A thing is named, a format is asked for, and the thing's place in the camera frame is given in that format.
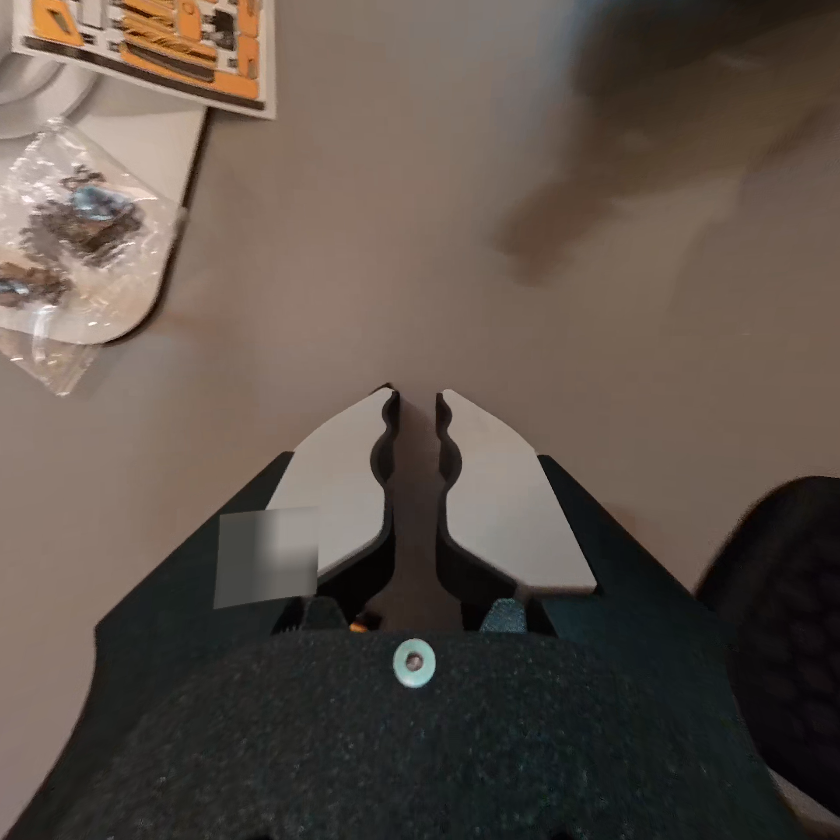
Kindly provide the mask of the person's right forearm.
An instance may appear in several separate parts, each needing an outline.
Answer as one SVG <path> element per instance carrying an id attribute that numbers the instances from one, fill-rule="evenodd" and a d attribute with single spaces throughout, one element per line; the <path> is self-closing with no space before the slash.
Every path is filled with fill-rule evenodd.
<path id="1" fill-rule="evenodd" d="M 720 49 L 837 11 L 835 1 L 588 2 L 567 79 L 574 94 L 604 99 Z"/>

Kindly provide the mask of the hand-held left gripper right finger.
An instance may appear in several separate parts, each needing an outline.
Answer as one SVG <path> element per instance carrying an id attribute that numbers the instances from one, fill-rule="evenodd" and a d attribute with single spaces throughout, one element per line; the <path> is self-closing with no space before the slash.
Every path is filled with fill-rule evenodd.
<path id="1" fill-rule="evenodd" d="M 536 449 L 454 390 L 436 395 L 437 579 L 462 618 L 496 601 L 589 596 L 597 582 Z"/>

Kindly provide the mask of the white rounded board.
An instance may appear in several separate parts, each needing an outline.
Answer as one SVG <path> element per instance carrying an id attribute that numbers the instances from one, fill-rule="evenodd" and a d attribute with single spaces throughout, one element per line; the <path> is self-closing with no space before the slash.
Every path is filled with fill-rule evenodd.
<path id="1" fill-rule="evenodd" d="M 128 95 L 131 91 L 120 82 L 103 83 L 92 94 L 90 102 L 65 122 L 101 146 L 147 186 L 177 202 L 182 209 L 183 227 L 186 215 L 183 199 L 203 135 L 205 111 L 199 106 L 179 104 L 172 98 L 141 89 L 134 89 L 140 94 L 139 107 L 130 108 Z M 2 142 L 2 181 L 36 134 L 28 140 Z M 181 235 L 182 228 L 172 247 L 161 295 L 152 312 L 162 300 Z"/>

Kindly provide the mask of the orange sticker sheet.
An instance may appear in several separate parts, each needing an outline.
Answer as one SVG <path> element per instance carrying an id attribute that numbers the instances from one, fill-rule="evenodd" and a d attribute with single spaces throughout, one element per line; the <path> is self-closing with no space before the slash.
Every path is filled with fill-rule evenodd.
<path id="1" fill-rule="evenodd" d="M 277 115 L 272 1 L 14 1 L 12 50 L 208 107 Z"/>

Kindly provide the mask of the white round stand base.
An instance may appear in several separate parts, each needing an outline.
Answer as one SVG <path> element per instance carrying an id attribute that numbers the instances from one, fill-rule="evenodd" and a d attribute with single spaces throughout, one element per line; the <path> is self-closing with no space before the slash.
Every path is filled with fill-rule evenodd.
<path id="1" fill-rule="evenodd" d="M 12 51 L 1 60 L 1 140 L 26 138 L 84 101 L 97 76 L 91 70 Z"/>

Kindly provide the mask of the plastic bag with lego pieces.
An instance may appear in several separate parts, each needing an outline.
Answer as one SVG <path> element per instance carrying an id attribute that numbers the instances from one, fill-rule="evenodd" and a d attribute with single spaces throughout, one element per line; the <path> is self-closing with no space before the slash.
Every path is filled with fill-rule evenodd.
<path id="1" fill-rule="evenodd" d="M 152 313 L 181 228 L 177 202 L 50 120 L 2 181 L 2 356 L 68 396 Z"/>

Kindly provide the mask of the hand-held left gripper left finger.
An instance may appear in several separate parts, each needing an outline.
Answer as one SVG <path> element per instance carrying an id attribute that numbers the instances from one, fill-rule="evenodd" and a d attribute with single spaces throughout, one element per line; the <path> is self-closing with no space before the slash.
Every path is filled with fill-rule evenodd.
<path id="1" fill-rule="evenodd" d="M 316 595 L 362 613 L 391 581 L 396 531 L 387 484 L 394 471 L 400 394 L 384 384 L 297 446 L 269 499 L 284 523 L 307 520 L 303 546 L 317 561 Z"/>

